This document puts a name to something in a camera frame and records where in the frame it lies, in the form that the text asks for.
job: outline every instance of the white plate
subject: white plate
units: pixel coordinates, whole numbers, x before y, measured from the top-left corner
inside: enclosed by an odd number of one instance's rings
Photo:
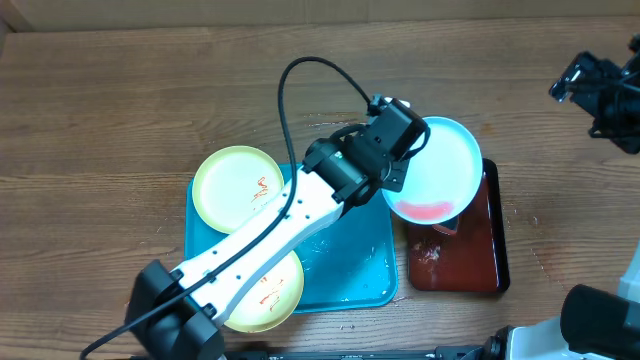
[[[433,225],[452,219],[471,203],[482,180],[482,154],[476,139],[459,123],[440,116],[424,120],[431,136],[411,159],[402,191],[382,193],[403,219]],[[412,149],[423,140],[424,135]]]

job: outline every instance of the blue tray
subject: blue tray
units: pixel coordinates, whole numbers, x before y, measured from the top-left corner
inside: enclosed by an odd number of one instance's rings
[[[280,165],[285,182],[291,167]],[[187,188],[185,257],[191,259],[227,235],[202,221]],[[391,212],[378,192],[367,205],[353,208],[296,249],[304,269],[304,291],[297,314],[387,304],[398,291],[398,269]]]

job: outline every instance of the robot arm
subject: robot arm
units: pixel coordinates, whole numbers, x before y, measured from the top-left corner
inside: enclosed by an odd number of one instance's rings
[[[377,96],[369,113],[368,125],[348,126],[309,147],[297,170],[287,214],[246,254],[237,258],[280,215],[291,196],[292,182],[238,230],[201,255],[170,273],[154,261],[138,275],[127,324],[149,316],[174,301],[176,294],[184,295],[197,285],[189,296],[131,328],[151,357],[218,359],[224,352],[219,328],[262,276],[304,239],[330,226],[352,207],[366,204],[380,188],[402,189],[409,159],[416,152],[409,149],[423,133],[426,144],[427,124],[397,99]],[[202,283],[214,271],[215,277]]]

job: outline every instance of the black cable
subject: black cable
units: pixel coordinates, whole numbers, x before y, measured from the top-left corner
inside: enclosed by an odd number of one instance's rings
[[[369,96],[364,92],[364,90],[362,90],[360,85],[358,85],[355,82],[355,80],[353,80],[353,78],[351,78],[351,76],[349,76],[344,70],[342,70],[340,67],[338,67],[338,65],[332,63],[331,61],[323,59],[323,58],[320,58],[320,57],[315,57],[315,56],[301,57],[299,59],[296,59],[296,60],[292,61],[287,66],[287,68],[284,70],[284,72],[282,73],[282,76],[280,77],[280,82],[278,83],[278,113],[280,115],[280,125],[282,126],[282,134],[284,135],[284,141],[285,141],[285,144],[287,145],[287,153],[289,155],[289,164],[291,165],[291,190],[290,190],[289,198],[287,199],[287,202],[285,203],[284,207],[282,208],[282,210],[280,211],[278,216],[276,216],[276,218],[271,222],[271,224],[269,224],[269,226],[267,226],[267,228],[264,229],[260,233],[260,235],[258,235],[249,244],[247,244],[244,248],[242,248],[242,250],[240,250],[239,252],[237,252],[236,254],[231,256],[229,259],[227,259],[227,261],[223,262],[215,270],[211,271],[210,273],[205,275],[202,279],[198,280],[198,282],[196,282],[195,284],[189,286],[187,289],[185,289],[183,292],[181,292],[180,294],[176,295],[175,297],[173,297],[169,301],[167,301],[167,302],[163,303],[162,305],[154,308],[153,310],[151,310],[151,311],[147,312],[146,314],[138,317],[137,319],[135,319],[135,320],[133,320],[133,321],[127,323],[127,324],[124,324],[124,325],[120,326],[119,328],[113,330],[112,332],[108,333],[107,335],[105,335],[105,336],[101,337],[100,339],[96,340],[91,345],[87,346],[80,353],[80,360],[85,360],[87,355],[89,355],[90,353],[92,353],[93,351],[98,349],[100,346],[102,346],[102,345],[108,343],[109,341],[115,339],[116,337],[124,334],[125,332],[131,330],[133,327],[135,327],[135,326],[139,325],[140,323],[150,319],[151,317],[153,317],[153,316],[157,315],[158,313],[166,310],[167,308],[175,305],[177,302],[181,301],[182,299],[184,299],[187,296],[191,295],[194,291],[198,290],[202,285],[204,285],[204,284],[208,283],[209,281],[215,279],[215,277],[218,274],[220,274],[222,271],[224,271],[224,269],[229,267],[229,265],[233,264],[235,261],[237,261],[242,256],[244,256],[247,252],[249,252],[251,249],[253,249],[256,245],[258,245],[258,243],[260,241],[262,241],[267,235],[269,235],[269,233],[271,231],[273,231],[273,229],[275,229],[276,226],[278,226],[280,221],[282,221],[282,219],[284,219],[284,217],[286,216],[287,212],[289,211],[289,208],[291,208],[291,204],[293,203],[293,199],[294,199],[295,193],[296,193],[296,185],[298,183],[297,168],[296,168],[296,156],[295,156],[295,153],[294,153],[294,150],[293,150],[293,142],[291,140],[291,135],[289,134],[289,127],[287,125],[287,117],[285,116],[285,113],[284,113],[284,84],[285,84],[285,81],[287,80],[287,76],[289,75],[289,73],[291,72],[291,70],[295,66],[297,66],[297,65],[299,65],[301,63],[304,63],[304,62],[309,62],[309,61],[319,62],[319,63],[325,64],[325,65],[333,68],[334,70],[336,70],[338,73],[340,73],[340,75],[342,75],[360,93],[360,95],[365,99],[365,102],[367,103],[367,106],[371,103],[371,100],[369,99]]]

